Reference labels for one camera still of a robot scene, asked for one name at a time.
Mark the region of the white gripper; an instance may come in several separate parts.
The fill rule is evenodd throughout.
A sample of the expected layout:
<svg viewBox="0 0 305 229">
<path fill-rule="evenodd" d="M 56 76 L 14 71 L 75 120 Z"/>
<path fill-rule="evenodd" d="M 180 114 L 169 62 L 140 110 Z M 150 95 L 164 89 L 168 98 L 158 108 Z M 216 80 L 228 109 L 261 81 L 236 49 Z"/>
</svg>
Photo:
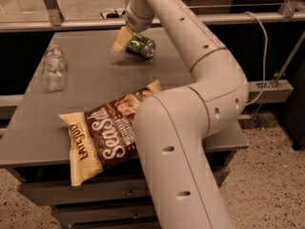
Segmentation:
<svg viewBox="0 0 305 229">
<path fill-rule="evenodd" d="M 119 54 L 130 44 L 133 39 L 133 31 L 147 30 L 155 17 L 151 7 L 132 6 L 129 4 L 123 14 L 127 26 L 123 26 L 113 43 L 112 52 Z"/>
</svg>

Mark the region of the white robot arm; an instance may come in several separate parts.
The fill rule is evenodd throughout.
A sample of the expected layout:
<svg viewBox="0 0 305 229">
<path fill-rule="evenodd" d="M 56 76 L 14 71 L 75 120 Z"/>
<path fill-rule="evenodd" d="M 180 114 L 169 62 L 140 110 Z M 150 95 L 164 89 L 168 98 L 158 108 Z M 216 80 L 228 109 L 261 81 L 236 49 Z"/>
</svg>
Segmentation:
<svg viewBox="0 0 305 229">
<path fill-rule="evenodd" d="M 193 83 L 154 94 L 136 110 L 138 156 L 162 229 L 235 229 L 202 147 L 230 124 L 249 96 L 226 46 L 181 0 L 131 0 L 113 51 L 159 19 Z"/>
</svg>

